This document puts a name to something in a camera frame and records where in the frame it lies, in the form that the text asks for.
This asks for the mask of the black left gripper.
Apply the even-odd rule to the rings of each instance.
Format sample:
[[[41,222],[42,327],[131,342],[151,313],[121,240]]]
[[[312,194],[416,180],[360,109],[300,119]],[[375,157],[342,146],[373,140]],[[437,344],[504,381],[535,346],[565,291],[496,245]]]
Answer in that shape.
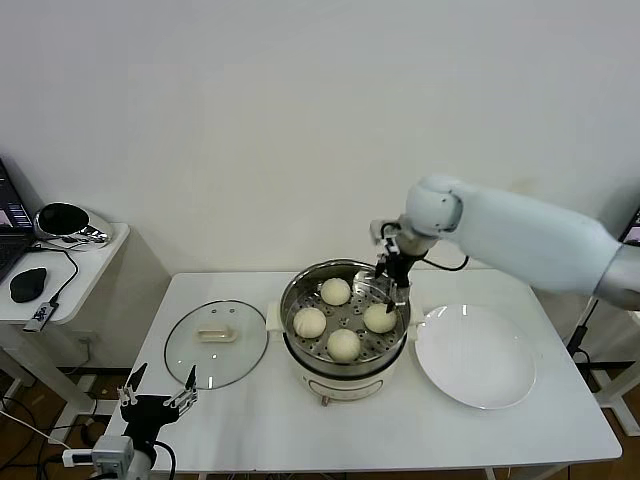
[[[147,366],[147,363],[143,363],[130,374],[124,386],[117,388],[119,402],[125,405],[120,407],[121,417],[126,423],[124,436],[130,437],[133,441],[155,441],[164,426],[177,422],[179,412],[189,410],[198,399],[195,365],[192,366],[183,388],[172,397],[136,397]]]

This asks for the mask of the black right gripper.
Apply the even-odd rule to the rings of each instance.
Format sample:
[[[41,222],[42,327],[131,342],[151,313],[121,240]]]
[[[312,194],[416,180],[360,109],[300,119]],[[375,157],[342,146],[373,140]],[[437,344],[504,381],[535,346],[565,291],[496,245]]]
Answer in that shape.
[[[390,282],[387,295],[387,313],[391,313],[398,307],[403,307],[409,303],[409,272],[415,263],[415,256],[407,255],[402,252],[387,253],[379,256],[375,266],[374,277],[378,279],[386,273],[386,275],[393,280]]]

